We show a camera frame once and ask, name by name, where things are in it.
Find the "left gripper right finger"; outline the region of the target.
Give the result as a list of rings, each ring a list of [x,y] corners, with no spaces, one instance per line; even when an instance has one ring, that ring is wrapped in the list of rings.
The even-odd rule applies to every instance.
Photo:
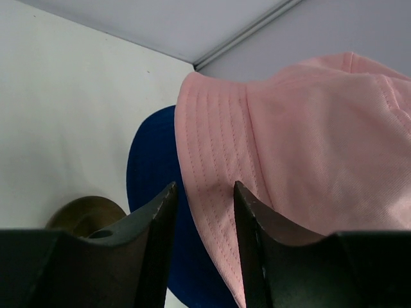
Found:
[[[322,236],[241,182],[234,215],[247,307],[409,307],[410,232]]]

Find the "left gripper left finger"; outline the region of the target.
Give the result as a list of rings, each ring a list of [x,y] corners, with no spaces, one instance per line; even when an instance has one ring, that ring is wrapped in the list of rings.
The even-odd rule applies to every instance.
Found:
[[[89,237],[1,231],[2,307],[163,307],[178,207],[176,183]]]

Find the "blue bucket hat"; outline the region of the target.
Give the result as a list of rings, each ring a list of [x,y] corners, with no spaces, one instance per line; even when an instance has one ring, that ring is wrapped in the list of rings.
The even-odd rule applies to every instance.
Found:
[[[178,189],[175,238],[168,288],[187,307],[236,307],[209,257],[189,209],[175,142],[173,106],[148,116],[128,154],[126,187],[130,211],[154,199],[169,183]]]

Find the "pink bucket hat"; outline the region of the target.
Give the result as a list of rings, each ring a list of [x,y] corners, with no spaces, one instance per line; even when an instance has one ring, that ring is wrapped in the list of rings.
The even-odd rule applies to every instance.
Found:
[[[410,228],[410,78],[354,54],[249,83],[191,73],[177,156],[198,234],[245,307],[233,186],[318,234]]]

